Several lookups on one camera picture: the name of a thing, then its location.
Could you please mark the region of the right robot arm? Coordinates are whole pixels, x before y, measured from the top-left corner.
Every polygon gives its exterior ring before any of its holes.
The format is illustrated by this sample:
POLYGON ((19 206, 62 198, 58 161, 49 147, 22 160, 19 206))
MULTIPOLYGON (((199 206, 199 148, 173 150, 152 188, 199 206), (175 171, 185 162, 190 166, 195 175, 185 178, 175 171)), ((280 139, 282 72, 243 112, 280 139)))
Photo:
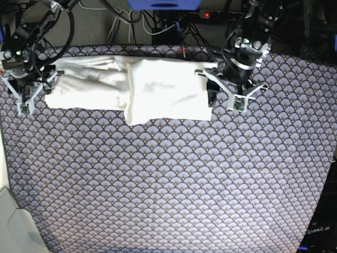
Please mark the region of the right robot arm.
POLYGON ((41 83, 52 89, 46 79, 55 69, 53 63, 68 50, 75 32, 75 21, 72 8, 78 1, 36 1, 23 13, 21 22, 13 35, 1 42, 1 77, 9 78, 12 94, 28 96, 35 86, 41 83), (41 42, 45 35, 56 25, 62 11, 67 13, 70 21, 70 32, 62 50, 53 57, 44 60, 38 58, 45 48, 41 42))

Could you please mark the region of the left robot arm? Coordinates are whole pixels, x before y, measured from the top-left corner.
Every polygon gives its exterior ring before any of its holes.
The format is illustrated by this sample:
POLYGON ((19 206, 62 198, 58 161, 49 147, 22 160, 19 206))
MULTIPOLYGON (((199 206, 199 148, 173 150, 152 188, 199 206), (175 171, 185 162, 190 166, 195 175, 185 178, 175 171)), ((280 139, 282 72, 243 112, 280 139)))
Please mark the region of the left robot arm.
POLYGON ((220 48, 209 48, 212 56, 223 60, 223 67, 204 69, 207 77, 209 107, 221 91, 227 94, 227 109, 246 112, 254 94, 268 85, 251 78, 271 50, 274 23, 282 13, 281 1, 250 1, 249 9, 230 30, 220 48))

